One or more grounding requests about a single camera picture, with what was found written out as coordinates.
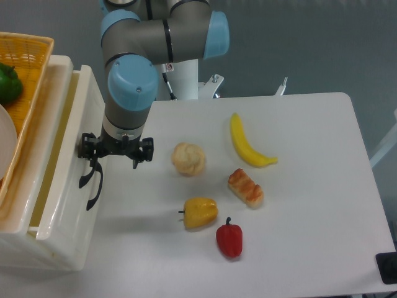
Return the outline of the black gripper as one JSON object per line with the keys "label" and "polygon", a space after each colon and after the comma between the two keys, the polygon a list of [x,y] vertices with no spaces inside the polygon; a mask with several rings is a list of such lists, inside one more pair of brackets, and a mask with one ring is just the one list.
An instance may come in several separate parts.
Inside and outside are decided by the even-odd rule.
{"label": "black gripper", "polygon": [[100,137],[96,137],[93,133],[83,133],[78,144],[78,158],[89,160],[95,170],[101,168],[99,157],[127,156],[133,160],[133,169],[137,169],[139,163],[152,161],[153,153],[154,139],[152,137],[130,140],[126,136],[117,140],[107,132],[101,132]]}

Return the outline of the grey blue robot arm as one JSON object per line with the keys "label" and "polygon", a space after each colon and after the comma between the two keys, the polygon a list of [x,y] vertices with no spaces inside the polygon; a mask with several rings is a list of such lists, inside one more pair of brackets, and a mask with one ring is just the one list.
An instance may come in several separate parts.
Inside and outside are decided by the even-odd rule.
{"label": "grey blue robot arm", "polygon": [[154,145],[141,134],[158,96],[157,66],[224,55],[230,45],[226,15],[208,1],[101,1],[100,27],[107,100],[99,136],[84,133],[78,156],[126,156],[151,161]]}

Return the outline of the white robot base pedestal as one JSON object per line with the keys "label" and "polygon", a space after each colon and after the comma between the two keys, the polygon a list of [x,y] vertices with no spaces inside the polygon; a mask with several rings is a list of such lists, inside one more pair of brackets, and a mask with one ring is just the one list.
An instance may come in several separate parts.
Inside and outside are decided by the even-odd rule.
{"label": "white robot base pedestal", "polygon": [[159,74],[157,101],[187,101],[219,98],[218,89],[225,78],[213,74],[199,81],[198,60],[156,65]]}

